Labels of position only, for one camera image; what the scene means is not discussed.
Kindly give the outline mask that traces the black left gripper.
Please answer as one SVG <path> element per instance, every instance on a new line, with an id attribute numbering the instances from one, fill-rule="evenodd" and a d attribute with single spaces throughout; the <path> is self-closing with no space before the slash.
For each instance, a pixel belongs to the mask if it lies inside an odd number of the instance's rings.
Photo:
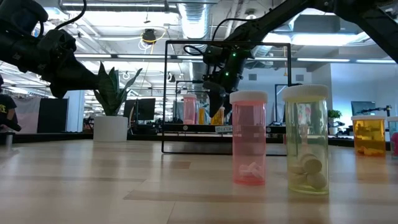
<path id="1" fill-rule="evenodd" d="M 77 60 L 68 60 L 58 69 L 58 40 L 51 37 L 20 37 L 12 44 L 12 59 L 22 72 L 34 72 L 50 81 L 54 97 L 63 98 L 72 90 L 97 90 L 100 78 Z"/>

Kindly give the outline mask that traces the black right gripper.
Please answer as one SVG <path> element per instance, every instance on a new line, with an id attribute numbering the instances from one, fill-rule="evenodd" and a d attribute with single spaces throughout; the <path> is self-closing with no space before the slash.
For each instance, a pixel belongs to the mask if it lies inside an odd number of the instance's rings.
<path id="1" fill-rule="evenodd" d="M 222 107 L 227 96 L 237 91 L 248 58 L 249 49 L 245 47 L 208 45 L 203 55 L 206 64 L 203 87 L 209 90 L 211 118 Z"/>

